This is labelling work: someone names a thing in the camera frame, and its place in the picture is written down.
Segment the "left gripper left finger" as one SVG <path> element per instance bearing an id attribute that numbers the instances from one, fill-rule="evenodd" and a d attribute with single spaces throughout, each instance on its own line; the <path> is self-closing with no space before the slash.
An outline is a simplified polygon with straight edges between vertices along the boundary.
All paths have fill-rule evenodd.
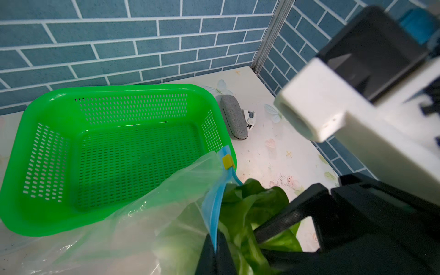
<path id="1" fill-rule="evenodd" d="M 210 234 L 205 238 L 195 275 L 216 275 L 216 257 Z"/>

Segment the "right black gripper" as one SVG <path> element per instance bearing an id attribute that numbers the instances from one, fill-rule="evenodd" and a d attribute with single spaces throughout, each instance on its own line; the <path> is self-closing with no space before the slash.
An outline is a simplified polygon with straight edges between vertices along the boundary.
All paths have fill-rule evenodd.
<path id="1" fill-rule="evenodd" d="M 262 244 L 312 217 L 320 253 L 317 275 L 437 275 L 440 209 L 424 199 L 359 174 L 342 185 L 307 188 L 255 229 Z"/>

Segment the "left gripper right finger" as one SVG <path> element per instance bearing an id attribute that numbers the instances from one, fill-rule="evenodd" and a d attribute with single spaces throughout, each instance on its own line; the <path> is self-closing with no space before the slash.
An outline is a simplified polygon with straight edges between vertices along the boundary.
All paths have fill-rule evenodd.
<path id="1" fill-rule="evenodd" d="M 228 241 L 221 231 L 217 231 L 215 245 L 215 273 L 217 275 L 237 275 L 237 270 L 231 256 Z"/>

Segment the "chinese cabbage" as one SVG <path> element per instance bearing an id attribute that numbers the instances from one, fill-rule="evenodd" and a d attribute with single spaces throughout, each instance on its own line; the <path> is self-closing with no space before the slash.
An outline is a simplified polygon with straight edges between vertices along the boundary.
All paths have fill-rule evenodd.
<path id="1" fill-rule="evenodd" d="M 279 187 L 265 189 L 260 182 L 249 179 L 242 186 L 228 184 L 221 202 L 218 230 L 228 241 L 238 275 L 275 275 L 280 268 L 271 267 L 265 250 L 301 252 L 296 238 L 299 225 L 268 241 L 258 244 L 254 230 L 267 222 L 289 200 Z M 194 275 L 206 236 L 209 234 L 201 216 L 201 201 L 187 206 L 158 235 L 153 252 L 163 275 Z"/>

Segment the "clear zipper bag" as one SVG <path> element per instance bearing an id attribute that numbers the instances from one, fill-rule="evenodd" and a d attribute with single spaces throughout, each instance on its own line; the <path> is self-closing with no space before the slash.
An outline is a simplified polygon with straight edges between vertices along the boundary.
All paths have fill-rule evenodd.
<path id="1" fill-rule="evenodd" d="M 223 194 L 238 185 L 232 151 L 224 146 L 167 178 L 142 198 L 105 220 L 19 242 L 1 253 L 3 275 L 162 275 L 153 252 L 159 233 L 191 203 L 216 245 Z"/>

